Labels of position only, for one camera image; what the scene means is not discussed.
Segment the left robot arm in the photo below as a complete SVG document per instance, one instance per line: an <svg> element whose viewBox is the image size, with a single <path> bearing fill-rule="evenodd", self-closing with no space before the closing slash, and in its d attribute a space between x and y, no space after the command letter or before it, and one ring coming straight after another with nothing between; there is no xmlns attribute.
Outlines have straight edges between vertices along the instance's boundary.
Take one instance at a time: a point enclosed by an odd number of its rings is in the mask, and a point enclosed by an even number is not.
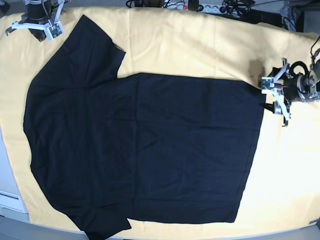
<svg viewBox="0 0 320 240"><path fill-rule="evenodd" d="M264 109L283 116L283 127L291 119L290 107L294 102L312 103L320 100L320 50L311 51L311 65L297 61L290 65L282 59L282 67L273 67L268 76L261 78L261 93L272 95L273 103L264 103Z"/></svg>

